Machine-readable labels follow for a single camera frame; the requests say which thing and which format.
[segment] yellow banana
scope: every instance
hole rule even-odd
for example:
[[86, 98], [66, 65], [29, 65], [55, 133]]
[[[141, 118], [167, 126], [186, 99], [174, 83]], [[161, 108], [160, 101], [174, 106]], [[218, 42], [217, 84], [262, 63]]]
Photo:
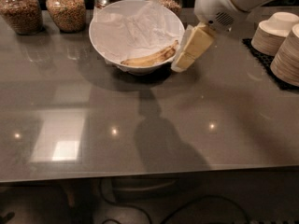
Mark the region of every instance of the yellow banana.
[[135, 67], [146, 67], [152, 66], [156, 63], [164, 62], [176, 54], [177, 45], [178, 41], [175, 40], [175, 42], [172, 45], [164, 49], [161, 49], [149, 56], [127, 59], [125, 61], [122, 61], [121, 64]]

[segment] countertop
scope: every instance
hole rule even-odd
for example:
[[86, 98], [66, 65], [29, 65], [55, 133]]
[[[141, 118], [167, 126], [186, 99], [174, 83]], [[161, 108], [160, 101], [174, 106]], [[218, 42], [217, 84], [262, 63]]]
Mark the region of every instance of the countertop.
[[[61, 34], [43, 11], [45, 30], [26, 36], [1, 19], [0, 181], [298, 166], [299, 93], [242, 44], [269, 9], [186, 72], [144, 77], [107, 65], [88, 25]], [[197, 23], [191, 9], [181, 18]]]

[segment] cable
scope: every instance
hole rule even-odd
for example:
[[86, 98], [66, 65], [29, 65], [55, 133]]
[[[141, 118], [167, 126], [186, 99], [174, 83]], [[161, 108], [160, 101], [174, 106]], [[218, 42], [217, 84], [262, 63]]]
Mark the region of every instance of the cable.
[[[187, 208], [188, 206], [194, 204], [194, 203], [200, 203], [201, 201], [205, 200], [205, 199], [220, 199], [220, 200], [223, 200], [223, 201], [226, 201], [232, 205], [234, 205], [241, 213], [242, 215], [244, 216], [246, 222], [249, 224], [250, 223], [250, 218], [248, 216], [248, 214], [246, 213], [246, 211], [238, 204], [236, 203], [235, 201], [231, 200], [231, 199], [228, 199], [228, 198], [225, 198], [225, 197], [222, 197], [220, 195], [206, 195], [206, 196], [202, 196], [202, 197], [198, 197], [198, 198], [195, 198], [185, 204], [183, 204], [181, 207], [179, 207], [177, 210], [175, 210], [174, 212], [172, 212], [171, 214], [169, 214], [162, 222], [161, 224], [165, 224], [170, 218], [172, 218], [175, 214], [177, 214], [178, 212], [180, 212], [181, 210]], [[213, 223], [208, 223], [208, 224], [223, 224], [221, 222], [213, 222]]]
[[[130, 204], [126, 204], [126, 203], [116, 203], [116, 202], [112, 202], [111, 200], [109, 200], [107, 197], [105, 197], [104, 193], [103, 193], [103, 189], [102, 189], [102, 186], [103, 186], [103, 179], [100, 180], [100, 194], [102, 196], [102, 198], [104, 199], [104, 201], [110, 205], [114, 205], [114, 206], [118, 206], [118, 207], [126, 207], [126, 208], [133, 208], [135, 210], [138, 210], [140, 212], [142, 212], [148, 219], [149, 221], [149, 224], [152, 224], [152, 220], [151, 220], [151, 217], [150, 215], [144, 210], [142, 209], [141, 207], [138, 207], [138, 206], [134, 206], [134, 205], [130, 205]], [[115, 219], [107, 219], [105, 220], [104, 222], [102, 222], [102, 224], [105, 224], [109, 221], [112, 221], [112, 222], [115, 222], [117, 224], [121, 224], [118, 220], [115, 220]]]

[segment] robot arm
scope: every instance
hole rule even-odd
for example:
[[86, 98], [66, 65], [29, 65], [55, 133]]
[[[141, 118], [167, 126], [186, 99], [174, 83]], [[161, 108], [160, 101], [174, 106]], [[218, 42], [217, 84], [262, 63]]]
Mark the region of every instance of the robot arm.
[[230, 31], [250, 12], [273, 0], [195, 0], [194, 14], [200, 23], [183, 37], [172, 69], [186, 70], [213, 43], [216, 33]]

